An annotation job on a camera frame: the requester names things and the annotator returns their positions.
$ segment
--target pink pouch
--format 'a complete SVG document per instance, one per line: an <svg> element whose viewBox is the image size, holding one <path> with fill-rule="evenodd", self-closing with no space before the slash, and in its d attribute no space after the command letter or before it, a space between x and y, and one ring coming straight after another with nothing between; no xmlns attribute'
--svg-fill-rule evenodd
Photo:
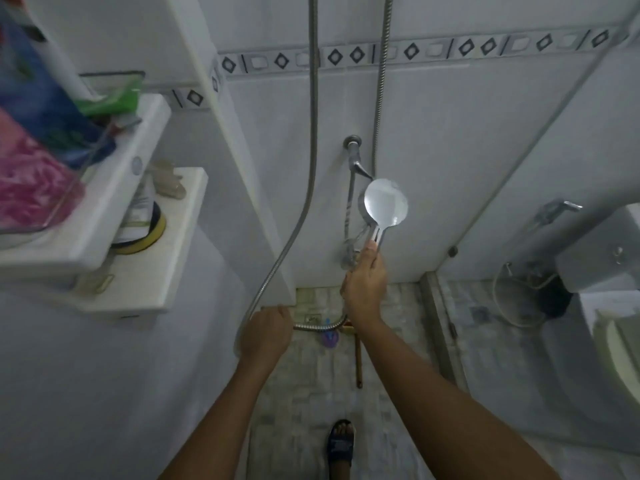
<svg viewBox="0 0 640 480"><path fill-rule="evenodd" d="M43 226L75 178L0 109L0 230ZM82 197L84 185L76 182L49 225L69 217Z"/></svg>

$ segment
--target shower head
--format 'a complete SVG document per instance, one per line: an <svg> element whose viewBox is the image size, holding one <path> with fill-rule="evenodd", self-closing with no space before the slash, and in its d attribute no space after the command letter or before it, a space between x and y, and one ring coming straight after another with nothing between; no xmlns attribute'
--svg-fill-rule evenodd
<svg viewBox="0 0 640 480"><path fill-rule="evenodd" d="M404 221L409 204L395 182L377 178L360 194L358 208L371 227L367 241L375 241L380 247L386 229Z"/></svg>

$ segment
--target hand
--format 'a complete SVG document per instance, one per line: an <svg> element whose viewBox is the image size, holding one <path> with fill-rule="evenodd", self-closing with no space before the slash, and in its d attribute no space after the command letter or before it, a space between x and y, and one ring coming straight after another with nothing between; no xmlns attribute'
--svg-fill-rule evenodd
<svg viewBox="0 0 640 480"><path fill-rule="evenodd" d="M353 271L347 273L340 293L347 304L349 320L357 328L380 319L380 303L387 290L387 270L378 246L369 241L360 252Z"/></svg>
<svg viewBox="0 0 640 480"><path fill-rule="evenodd" d="M286 306L272 306L256 312L240 337L240 362L265 369L270 374L293 333L293 320Z"/></svg>

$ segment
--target black slide sandal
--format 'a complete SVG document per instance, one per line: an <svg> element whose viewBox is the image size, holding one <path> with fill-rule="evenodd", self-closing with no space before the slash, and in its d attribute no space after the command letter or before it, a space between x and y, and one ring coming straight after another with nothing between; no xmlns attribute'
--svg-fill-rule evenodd
<svg viewBox="0 0 640 480"><path fill-rule="evenodd" d="M352 434L337 435L333 431L336 427L345 424L351 425L353 428ZM353 459L353 446L356 441L356 428L348 419L340 419L334 423L329 432L329 438L326 442L326 458L329 466L329 480L331 480L331 464L334 461L348 461L351 466L351 460Z"/></svg>

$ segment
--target leg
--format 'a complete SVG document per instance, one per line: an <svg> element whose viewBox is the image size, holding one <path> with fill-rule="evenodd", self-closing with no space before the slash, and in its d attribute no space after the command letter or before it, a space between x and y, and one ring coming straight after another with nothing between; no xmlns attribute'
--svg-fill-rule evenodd
<svg viewBox="0 0 640 480"><path fill-rule="evenodd" d="M327 460L330 480L349 480L355 430L350 421L341 419L336 422L327 441Z"/></svg>

